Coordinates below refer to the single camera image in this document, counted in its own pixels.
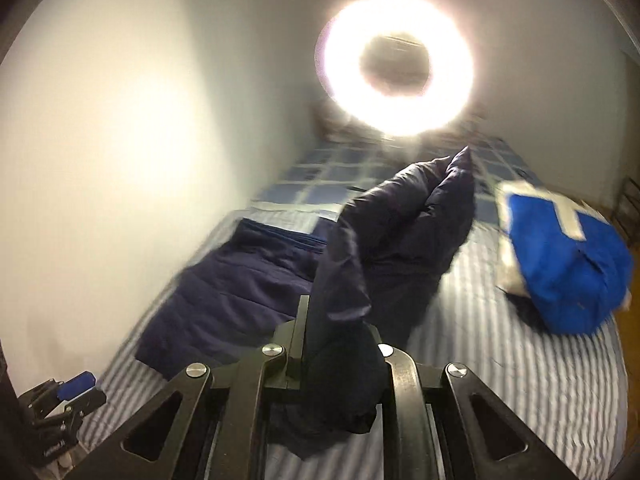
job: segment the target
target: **silver screw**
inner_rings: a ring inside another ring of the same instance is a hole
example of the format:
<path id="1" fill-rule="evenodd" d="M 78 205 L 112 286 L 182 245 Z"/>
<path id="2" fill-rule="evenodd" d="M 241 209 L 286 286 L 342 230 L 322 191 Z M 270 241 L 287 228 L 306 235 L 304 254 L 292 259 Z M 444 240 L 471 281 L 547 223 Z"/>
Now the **silver screw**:
<path id="1" fill-rule="evenodd" d="M 392 346 L 385 345 L 384 343 L 379 344 L 378 348 L 380 348 L 384 357 L 389 357 L 394 352 L 394 348 Z"/>
<path id="2" fill-rule="evenodd" d="M 462 378 L 466 375 L 468 368 L 460 363 L 450 363 L 447 365 L 447 373 L 450 376 Z"/>
<path id="3" fill-rule="evenodd" d="M 193 379 L 202 377 L 207 373 L 207 367 L 202 363 L 193 363 L 187 366 L 187 375 Z"/>
<path id="4" fill-rule="evenodd" d="M 276 343 L 268 343 L 262 347 L 262 353 L 268 355 L 269 357 L 282 354 L 282 350 L 282 346 Z"/>

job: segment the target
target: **blue plaid fabric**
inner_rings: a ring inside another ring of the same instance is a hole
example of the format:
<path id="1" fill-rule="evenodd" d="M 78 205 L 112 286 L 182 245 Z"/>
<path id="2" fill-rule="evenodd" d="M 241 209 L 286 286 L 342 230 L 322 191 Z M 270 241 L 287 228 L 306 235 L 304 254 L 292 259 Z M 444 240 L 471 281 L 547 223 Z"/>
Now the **blue plaid fabric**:
<path id="1" fill-rule="evenodd" d="M 468 140 L 474 155 L 476 219 L 497 225 L 494 187 L 503 180 L 524 179 L 534 186 L 542 182 L 521 156 L 498 137 Z M 455 155 L 464 141 L 434 138 L 423 143 L 416 160 Z M 344 204 L 404 166 L 385 156 L 378 144 L 367 142 L 321 142 L 289 168 L 276 184 L 264 189 L 256 202 L 289 205 Z"/>

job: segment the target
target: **mattress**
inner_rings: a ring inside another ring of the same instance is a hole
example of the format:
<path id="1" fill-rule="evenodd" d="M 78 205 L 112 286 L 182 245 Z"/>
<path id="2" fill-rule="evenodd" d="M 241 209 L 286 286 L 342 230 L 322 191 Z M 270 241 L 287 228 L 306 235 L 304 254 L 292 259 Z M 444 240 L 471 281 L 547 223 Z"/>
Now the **mattress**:
<path id="1" fill-rule="evenodd" d="M 495 286 L 497 182 L 525 178 L 540 184 L 524 160 L 500 139 L 473 140 L 476 222 L 444 275 L 408 351 L 425 364 L 467 364 L 582 479 L 604 479 L 622 456 L 626 430 L 626 371 L 618 331 L 608 319 L 593 336 L 548 334 L 526 302 L 513 303 Z M 457 153 L 461 143 L 425 144 L 418 158 Z M 251 207 L 229 214 L 194 256 L 220 245 L 242 217 L 311 232 L 318 216 L 335 218 L 342 204 L 392 176 L 402 164 L 373 144 L 324 143 L 263 190 Z M 121 346 L 99 384 L 108 403 L 79 433 L 89 450 L 100 444 L 165 384 L 133 358 L 140 333 L 170 284 Z M 366 435 L 300 460 L 270 446 L 266 478 L 382 479 L 381 417 Z"/>

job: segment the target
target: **folded clothing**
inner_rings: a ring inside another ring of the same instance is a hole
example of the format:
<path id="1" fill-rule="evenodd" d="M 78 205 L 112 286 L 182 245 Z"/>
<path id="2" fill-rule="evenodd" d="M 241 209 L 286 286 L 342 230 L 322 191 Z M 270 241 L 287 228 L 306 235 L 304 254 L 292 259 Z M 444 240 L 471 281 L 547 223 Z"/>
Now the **folded clothing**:
<path id="1" fill-rule="evenodd" d="M 591 334 L 628 295 L 633 259 L 604 217 L 527 182 L 498 186 L 498 286 L 529 296 L 548 330 Z"/>
<path id="2" fill-rule="evenodd" d="M 238 361 L 295 318 L 325 245 L 317 236 L 242 219 L 228 242 L 184 269 L 145 328 L 136 359 L 166 379 L 194 362 Z"/>
<path id="3" fill-rule="evenodd" d="M 314 281 L 305 333 L 303 402 L 320 424 L 365 433 L 388 372 L 382 341 L 406 345 L 474 218 L 470 151 L 412 164 L 349 202 Z"/>

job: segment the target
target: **brown floor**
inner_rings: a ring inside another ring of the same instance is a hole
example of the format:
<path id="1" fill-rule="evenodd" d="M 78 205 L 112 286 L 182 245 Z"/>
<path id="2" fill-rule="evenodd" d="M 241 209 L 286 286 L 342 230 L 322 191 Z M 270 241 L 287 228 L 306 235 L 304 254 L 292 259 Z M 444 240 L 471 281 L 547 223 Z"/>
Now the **brown floor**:
<path id="1" fill-rule="evenodd" d="M 628 312 L 616 313 L 626 373 L 629 377 L 627 448 L 640 436 L 640 250 L 634 251 L 634 258 L 636 268 L 631 283 L 631 309 Z"/>

